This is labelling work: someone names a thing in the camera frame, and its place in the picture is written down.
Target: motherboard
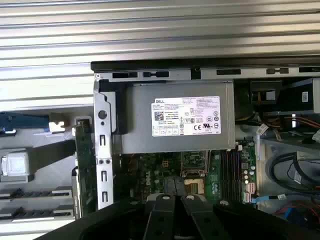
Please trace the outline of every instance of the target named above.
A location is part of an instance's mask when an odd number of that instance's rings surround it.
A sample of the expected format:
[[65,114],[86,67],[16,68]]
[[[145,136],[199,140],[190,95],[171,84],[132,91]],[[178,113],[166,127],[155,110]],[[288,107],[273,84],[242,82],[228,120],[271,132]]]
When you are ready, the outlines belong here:
[[163,193],[165,177],[180,176],[187,193],[204,195],[210,203],[232,200],[251,203],[256,192],[253,140],[241,140],[232,150],[145,153],[131,156],[138,178],[135,195]]

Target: corrugated metal surface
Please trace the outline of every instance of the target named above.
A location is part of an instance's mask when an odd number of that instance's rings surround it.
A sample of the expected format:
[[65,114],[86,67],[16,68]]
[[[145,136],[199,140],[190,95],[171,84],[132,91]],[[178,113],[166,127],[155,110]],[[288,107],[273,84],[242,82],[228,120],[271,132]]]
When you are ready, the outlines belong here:
[[319,11],[318,0],[0,0],[0,110],[90,96],[91,61],[319,54]]

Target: green circuit board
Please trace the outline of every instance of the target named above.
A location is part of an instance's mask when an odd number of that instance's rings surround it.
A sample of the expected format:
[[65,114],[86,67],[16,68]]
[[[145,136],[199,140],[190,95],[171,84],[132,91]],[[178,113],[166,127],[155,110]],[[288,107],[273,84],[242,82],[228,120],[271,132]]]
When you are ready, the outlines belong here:
[[220,156],[220,151],[211,151],[209,157],[208,174],[205,177],[205,197],[209,202],[212,203],[215,203],[221,198]]
[[181,153],[182,169],[204,169],[206,151],[186,151]]
[[187,193],[204,195],[210,203],[220,199],[250,203],[256,191],[253,141],[239,141],[237,148],[229,151],[145,153],[135,158],[137,192],[143,200],[150,194],[163,193],[164,179],[169,176],[183,176]]
[[242,201],[248,204],[251,203],[251,194],[257,191],[255,143],[253,141],[242,141],[241,145]]
[[80,186],[80,206],[82,215],[86,216],[96,210],[97,174],[96,159],[89,120],[78,120],[75,126],[75,146]]
[[138,156],[139,191],[143,200],[164,192],[164,179],[180,174],[180,153],[146,153]]

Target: black cable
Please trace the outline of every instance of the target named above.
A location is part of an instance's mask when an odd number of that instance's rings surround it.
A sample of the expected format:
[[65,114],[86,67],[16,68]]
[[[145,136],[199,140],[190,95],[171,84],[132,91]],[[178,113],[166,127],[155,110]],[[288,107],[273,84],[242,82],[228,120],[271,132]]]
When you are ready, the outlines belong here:
[[292,177],[289,176],[289,172],[290,172],[290,169],[292,167],[292,165],[294,164],[294,162],[292,162],[288,168],[288,171],[286,171],[286,175],[288,176],[288,178],[290,178],[291,180],[294,180]]
[[275,166],[277,164],[280,164],[280,163],[284,163],[284,162],[287,162],[289,160],[293,160],[293,158],[296,156],[296,153],[287,153],[287,154],[283,154],[283,155],[280,155],[278,156],[274,161],[272,161],[272,163],[270,164],[270,167],[269,167],[269,174],[270,174],[270,177],[271,179],[276,183],[278,184],[279,186],[285,188],[285,189],[288,189],[290,191],[294,191],[294,192],[298,192],[298,193],[303,193],[303,194],[320,194],[320,191],[319,190],[310,190],[310,189],[301,189],[301,188],[296,188],[296,187],[292,187],[292,186],[289,186],[287,185],[285,182],[283,181],[280,181],[276,175],[275,175]]
[[298,174],[300,174],[300,176],[301,176],[303,179],[307,180],[308,182],[310,182],[310,183],[312,183],[312,184],[314,184],[314,185],[316,185],[316,186],[319,186],[319,185],[320,185],[320,182],[319,182],[319,181],[316,181],[316,180],[312,179],[312,178],[309,177],[307,174],[305,174],[304,171],[302,171],[302,169],[301,169],[301,167],[300,167],[300,165],[299,165],[299,163],[298,163],[297,154],[294,154],[294,157],[293,157],[292,160],[293,160],[293,166],[294,166],[295,170],[298,172]]
[[247,121],[252,120],[255,116],[256,116],[256,112],[253,112],[252,115],[251,115],[249,118],[247,118],[247,119],[245,119],[245,120],[236,120],[235,122],[236,122],[236,123],[243,124],[244,122],[247,122]]

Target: screw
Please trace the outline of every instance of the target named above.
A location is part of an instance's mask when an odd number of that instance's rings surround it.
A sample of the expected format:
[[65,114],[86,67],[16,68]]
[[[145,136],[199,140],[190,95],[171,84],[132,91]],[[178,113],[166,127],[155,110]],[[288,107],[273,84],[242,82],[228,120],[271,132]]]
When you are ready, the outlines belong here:
[[186,196],[186,199],[189,199],[189,200],[195,200],[195,197],[194,197],[194,196],[192,196],[192,195],[188,195],[188,196]]
[[97,73],[97,74],[94,75],[94,78],[95,78],[96,80],[99,80],[99,79],[101,79],[101,75]]
[[220,201],[220,204],[221,204],[221,205],[228,206],[228,205],[229,205],[229,202],[226,201],[226,200],[221,200],[221,201]]

